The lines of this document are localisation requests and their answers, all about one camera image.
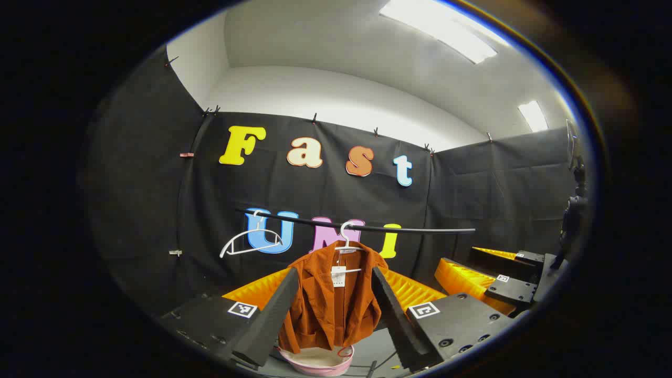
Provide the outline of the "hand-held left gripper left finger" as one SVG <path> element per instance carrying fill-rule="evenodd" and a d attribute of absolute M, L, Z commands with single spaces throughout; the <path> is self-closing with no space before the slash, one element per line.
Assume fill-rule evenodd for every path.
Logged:
<path fill-rule="evenodd" d="M 249 299 L 194 298 L 157 322 L 173 337 L 212 362 L 258 369 L 266 364 L 298 291 L 299 273 L 289 268 L 264 307 Z"/>

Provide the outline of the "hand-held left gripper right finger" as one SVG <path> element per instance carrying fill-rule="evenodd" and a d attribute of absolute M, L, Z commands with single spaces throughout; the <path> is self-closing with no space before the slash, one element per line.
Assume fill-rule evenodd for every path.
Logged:
<path fill-rule="evenodd" d="M 453 369 L 518 322 L 465 292 L 403 310 L 379 267 L 372 270 L 372 290 L 401 366 L 411 372 Z"/>

